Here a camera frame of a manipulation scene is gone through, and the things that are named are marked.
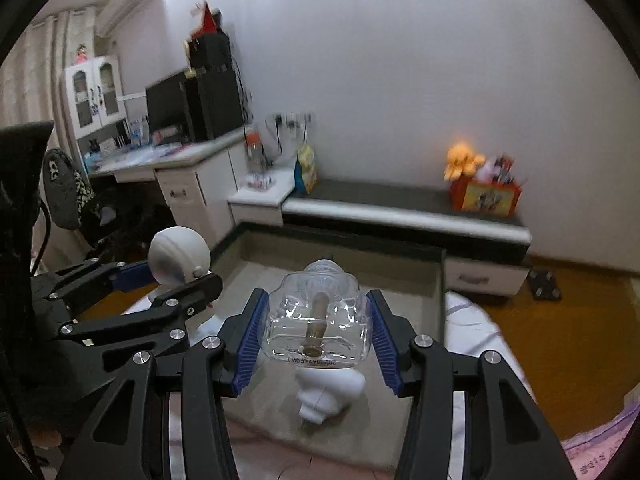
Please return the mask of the striped white tablecloth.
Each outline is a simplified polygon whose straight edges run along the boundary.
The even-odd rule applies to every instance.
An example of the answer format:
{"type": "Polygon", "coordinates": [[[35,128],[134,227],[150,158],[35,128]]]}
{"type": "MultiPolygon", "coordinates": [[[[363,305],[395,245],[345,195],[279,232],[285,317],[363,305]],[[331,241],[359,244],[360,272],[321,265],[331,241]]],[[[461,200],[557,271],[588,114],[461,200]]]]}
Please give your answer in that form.
{"type": "MultiPolygon", "coordinates": [[[[224,322],[221,308],[207,307],[203,321],[188,323],[190,343],[195,344],[206,336],[217,335],[224,322]]],[[[445,342],[452,352],[479,356],[485,350],[497,350],[509,363],[518,379],[529,393],[533,393],[524,370],[504,340],[499,326],[491,321],[486,311],[455,292],[445,295],[445,342]]],[[[461,393],[454,394],[454,433],[449,465],[449,479],[462,478],[464,440],[464,400],[461,393]]]]}

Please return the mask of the white air conditioner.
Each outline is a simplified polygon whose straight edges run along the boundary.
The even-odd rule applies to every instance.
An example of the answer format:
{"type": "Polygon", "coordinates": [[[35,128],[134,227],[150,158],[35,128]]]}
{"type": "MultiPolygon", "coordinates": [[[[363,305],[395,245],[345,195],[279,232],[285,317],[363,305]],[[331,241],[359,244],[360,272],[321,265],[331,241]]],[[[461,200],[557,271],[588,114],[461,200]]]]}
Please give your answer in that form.
{"type": "Polygon", "coordinates": [[[125,23],[132,14],[142,9],[152,0],[110,0],[96,16],[96,34],[107,38],[125,23]]]}

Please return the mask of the candy packet on cabinet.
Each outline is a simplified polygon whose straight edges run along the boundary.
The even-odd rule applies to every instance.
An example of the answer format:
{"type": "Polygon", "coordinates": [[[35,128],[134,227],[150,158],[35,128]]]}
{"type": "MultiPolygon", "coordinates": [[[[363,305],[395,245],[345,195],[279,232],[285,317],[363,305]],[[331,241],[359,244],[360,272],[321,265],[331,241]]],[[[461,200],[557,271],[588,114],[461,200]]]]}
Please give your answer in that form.
{"type": "Polygon", "coordinates": [[[252,190],[266,192],[276,183],[270,174],[250,174],[246,178],[246,185],[252,190]]]}

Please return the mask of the white seashell ornament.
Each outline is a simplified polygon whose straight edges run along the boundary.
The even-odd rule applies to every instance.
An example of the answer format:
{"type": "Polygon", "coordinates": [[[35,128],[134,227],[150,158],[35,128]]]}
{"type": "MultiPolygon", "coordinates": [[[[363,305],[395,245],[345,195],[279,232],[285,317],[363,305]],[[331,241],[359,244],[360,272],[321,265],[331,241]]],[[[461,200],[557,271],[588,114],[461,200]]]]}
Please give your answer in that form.
{"type": "Polygon", "coordinates": [[[366,378],[358,370],[339,368],[298,368],[295,379],[299,389],[299,417],[306,422],[322,425],[348,408],[363,395],[366,378]]]}

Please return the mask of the white glass-door cabinet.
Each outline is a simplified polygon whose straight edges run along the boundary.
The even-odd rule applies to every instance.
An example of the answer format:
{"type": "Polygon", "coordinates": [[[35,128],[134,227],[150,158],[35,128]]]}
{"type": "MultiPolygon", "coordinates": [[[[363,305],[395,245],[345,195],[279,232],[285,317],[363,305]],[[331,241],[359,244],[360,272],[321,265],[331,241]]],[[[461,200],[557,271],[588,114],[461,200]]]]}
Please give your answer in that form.
{"type": "Polygon", "coordinates": [[[116,56],[99,56],[67,67],[64,82],[76,140],[126,119],[116,56]]]}

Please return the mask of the red toy box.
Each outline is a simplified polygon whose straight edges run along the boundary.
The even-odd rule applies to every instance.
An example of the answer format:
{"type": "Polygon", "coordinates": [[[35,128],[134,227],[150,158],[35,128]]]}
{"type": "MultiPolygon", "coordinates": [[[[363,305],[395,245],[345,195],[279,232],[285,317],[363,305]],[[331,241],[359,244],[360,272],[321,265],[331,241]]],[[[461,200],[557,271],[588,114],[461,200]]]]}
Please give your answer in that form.
{"type": "Polygon", "coordinates": [[[461,177],[451,182],[451,206],[458,211],[478,212],[508,218],[515,214],[522,188],[516,184],[478,182],[461,177]]]}

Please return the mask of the black office chair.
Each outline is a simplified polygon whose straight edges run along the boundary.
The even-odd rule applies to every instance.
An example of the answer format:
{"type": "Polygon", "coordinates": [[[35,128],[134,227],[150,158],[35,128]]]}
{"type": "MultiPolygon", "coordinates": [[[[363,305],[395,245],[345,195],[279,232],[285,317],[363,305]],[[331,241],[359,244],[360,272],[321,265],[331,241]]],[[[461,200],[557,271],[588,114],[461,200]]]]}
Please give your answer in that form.
{"type": "Polygon", "coordinates": [[[148,244],[139,220],[122,205],[101,200],[60,148],[50,148],[44,155],[42,180],[53,223],[81,236],[89,246],[87,260],[136,262],[146,258],[148,244]]]}

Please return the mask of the black floor scale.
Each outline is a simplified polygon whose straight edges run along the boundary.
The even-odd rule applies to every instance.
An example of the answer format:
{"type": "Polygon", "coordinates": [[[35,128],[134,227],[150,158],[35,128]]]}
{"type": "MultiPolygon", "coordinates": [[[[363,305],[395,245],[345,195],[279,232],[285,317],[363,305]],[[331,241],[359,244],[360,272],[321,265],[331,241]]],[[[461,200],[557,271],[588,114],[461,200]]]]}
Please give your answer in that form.
{"type": "Polygon", "coordinates": [[[562,297],[558,282],[549,270],[532,269],[527,275],[527,283],[536,301],[559,301],[562,297]]]}

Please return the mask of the small doll on cabinet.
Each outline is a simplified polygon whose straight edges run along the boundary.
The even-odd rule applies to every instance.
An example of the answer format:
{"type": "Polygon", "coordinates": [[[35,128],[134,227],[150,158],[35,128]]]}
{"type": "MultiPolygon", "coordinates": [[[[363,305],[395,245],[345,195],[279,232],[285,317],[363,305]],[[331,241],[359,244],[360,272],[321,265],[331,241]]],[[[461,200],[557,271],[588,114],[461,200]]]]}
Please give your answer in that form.
{"type": "Polygon", "coordinates": [[[80,44],[76,50],[75,63],[80,64],[87,62],[89,59],[88,49],[84,44],[80,44]]]}

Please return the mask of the white side cabinet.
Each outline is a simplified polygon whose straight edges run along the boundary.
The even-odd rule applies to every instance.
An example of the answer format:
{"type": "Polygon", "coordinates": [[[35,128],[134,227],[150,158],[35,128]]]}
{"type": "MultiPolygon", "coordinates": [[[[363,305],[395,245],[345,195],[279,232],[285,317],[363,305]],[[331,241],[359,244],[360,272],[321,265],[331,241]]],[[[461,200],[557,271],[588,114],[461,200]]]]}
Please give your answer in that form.
{"type": "Polygon", "coordinates": [[[283,226],[282,205],[295,188],[294,168],[279,168],[268,172],[273,184],[267,191],[242,186],[228,199],[236,224],[255,223],[262,226],[283,226]]]}

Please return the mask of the black computer monitor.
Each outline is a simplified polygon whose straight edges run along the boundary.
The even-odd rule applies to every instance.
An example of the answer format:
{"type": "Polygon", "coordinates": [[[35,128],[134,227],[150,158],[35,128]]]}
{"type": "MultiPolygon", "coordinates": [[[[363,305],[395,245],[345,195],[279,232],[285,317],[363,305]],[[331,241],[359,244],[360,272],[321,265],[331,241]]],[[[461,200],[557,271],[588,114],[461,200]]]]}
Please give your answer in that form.
{"type": "Polygon", "coordinates": [[[152,132],[176,127],[180,133],[188,133],[181,88],[185,80],[186,73],[178,72],[154,82],[145,89],[146,109],[152,132]]]}

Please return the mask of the white wall power strip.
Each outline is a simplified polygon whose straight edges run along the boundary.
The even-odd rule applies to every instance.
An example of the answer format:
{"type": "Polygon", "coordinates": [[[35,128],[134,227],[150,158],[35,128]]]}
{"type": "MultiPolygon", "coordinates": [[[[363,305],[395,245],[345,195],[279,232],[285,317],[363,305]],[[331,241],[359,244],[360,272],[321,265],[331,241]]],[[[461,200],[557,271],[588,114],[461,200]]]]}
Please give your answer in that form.
{"type": "Polygon", "coordinates": [[[314,112],[301,112],[301,113],[271,113],[269,114],[265,122],[269,128],[276,130],[277,128],[297,128],[308,129],[314,123],[316,116],[314,112]]]}

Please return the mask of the low black-top bench cabinet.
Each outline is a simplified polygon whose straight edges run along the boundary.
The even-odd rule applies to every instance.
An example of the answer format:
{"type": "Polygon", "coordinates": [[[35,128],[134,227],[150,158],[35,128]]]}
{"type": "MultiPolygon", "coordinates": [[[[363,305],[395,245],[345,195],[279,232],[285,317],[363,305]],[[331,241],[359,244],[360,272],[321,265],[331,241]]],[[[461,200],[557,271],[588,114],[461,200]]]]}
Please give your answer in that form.
{"type": "Polygon", "coordinates": [[[518,218],[457,211],[434,188],[323,180],[281,206],[284,221],[358,233],[445,253],[446,286],[457,292],[510,297],[526,281],[532,234],[518,218]]]}

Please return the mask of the orange-lid bottle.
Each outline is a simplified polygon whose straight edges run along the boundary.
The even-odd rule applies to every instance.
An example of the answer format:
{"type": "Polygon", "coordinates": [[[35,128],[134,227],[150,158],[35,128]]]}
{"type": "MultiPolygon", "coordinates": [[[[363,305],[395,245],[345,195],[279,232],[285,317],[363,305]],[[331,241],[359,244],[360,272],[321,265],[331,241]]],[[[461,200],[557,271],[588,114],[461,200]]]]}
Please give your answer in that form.
{"type": "Polygon", "coordinates": [[[251,174],[263,174],[267,169],[264,144],[258,131],[247,133],[245,139],[247,168],[251,174]]]}

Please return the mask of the white desk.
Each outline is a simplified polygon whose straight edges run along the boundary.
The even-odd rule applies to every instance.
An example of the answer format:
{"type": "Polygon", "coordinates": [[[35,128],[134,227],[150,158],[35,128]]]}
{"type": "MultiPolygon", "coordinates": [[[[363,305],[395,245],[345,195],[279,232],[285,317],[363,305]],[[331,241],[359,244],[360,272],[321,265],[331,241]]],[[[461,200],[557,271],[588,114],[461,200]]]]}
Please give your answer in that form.
{"type": "Polygon", "coordinates": [[[139,148],[102,162],[90,177],[157,183],[178,226],[199,232],[214,248],[235,228],[229,200],[247,175],[246,134],[241,127],[182,148],[139,148]]]}

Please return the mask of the purple plush toy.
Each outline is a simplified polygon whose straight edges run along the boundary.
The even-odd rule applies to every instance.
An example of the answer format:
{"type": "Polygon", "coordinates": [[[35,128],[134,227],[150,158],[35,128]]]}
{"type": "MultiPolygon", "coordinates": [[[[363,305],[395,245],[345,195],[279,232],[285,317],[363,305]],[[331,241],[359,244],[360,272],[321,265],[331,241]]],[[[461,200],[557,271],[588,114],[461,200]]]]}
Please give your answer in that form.
{"type": "Polygon", "coordinates": [[[483,166],[476,170],[474,180],[480,183],[494,182],[500,174],[501,166],[495,159],[488,159],[483,166]]]}

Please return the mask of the orange octopus plush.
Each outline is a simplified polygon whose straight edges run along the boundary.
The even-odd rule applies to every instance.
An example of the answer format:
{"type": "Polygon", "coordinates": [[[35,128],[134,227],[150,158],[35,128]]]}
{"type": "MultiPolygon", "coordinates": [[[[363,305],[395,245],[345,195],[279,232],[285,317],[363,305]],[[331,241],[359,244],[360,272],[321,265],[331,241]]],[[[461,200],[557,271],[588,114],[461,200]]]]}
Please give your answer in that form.
{"type": "Polygon", "coordinates": [[[447,153],[444,170],[445,181],[459,180],[461,177],[472,178],[477,169],[484,165],[486,157],[474,152],[468,144],[460,142],[454,144],[447,153]]]}

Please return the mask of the black box on tower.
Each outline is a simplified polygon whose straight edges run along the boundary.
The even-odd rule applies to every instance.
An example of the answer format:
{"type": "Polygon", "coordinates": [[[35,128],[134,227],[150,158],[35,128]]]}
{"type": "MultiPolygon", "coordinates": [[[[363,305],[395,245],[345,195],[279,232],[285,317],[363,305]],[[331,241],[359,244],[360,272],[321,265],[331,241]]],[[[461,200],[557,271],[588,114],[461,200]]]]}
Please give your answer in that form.
{"type": "Polygon", "coordinates": [[[194,70],[226,72],[232,67],[231,44],[224,32],[208,32],[188,42],[189,63],[194,70]]]}

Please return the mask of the red triangular bag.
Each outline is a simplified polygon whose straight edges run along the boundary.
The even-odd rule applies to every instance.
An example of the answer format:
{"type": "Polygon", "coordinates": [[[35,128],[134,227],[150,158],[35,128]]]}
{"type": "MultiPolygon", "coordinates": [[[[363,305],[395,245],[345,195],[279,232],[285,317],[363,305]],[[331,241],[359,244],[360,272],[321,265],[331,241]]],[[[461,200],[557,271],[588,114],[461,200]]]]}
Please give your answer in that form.
{"type": "Polygon", "coordinates": [[[221,12],[218,8],[211,8],[207,1],[198,3],[191,14],[198,19],[196,27],[190,33],[191,39],[221,31],[221,12]]]}

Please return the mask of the blue yellow snack bag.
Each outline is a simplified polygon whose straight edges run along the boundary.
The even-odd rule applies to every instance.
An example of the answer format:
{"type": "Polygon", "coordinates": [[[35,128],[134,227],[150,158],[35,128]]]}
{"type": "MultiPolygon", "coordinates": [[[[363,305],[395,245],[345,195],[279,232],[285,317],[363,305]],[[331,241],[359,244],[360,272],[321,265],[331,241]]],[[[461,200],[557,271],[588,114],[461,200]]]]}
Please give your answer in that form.
{"type": "Polygon", "coordinates": [[[297,150],[294,167],[295,191],[308,195],[318,182],[316,154],[308,143],[303,143],[297,150]]]}

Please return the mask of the black computer tower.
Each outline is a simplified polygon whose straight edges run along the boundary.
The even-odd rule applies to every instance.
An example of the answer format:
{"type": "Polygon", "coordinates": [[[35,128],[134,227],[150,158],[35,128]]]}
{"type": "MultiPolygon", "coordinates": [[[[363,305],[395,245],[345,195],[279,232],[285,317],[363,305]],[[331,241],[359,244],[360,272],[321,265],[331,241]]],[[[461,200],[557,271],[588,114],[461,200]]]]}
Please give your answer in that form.
{"type": "Polygon", "coordinates": [[[207,142],[244,125],[235,72],[203,72],[181,84],[192,142],[207,142]]]}

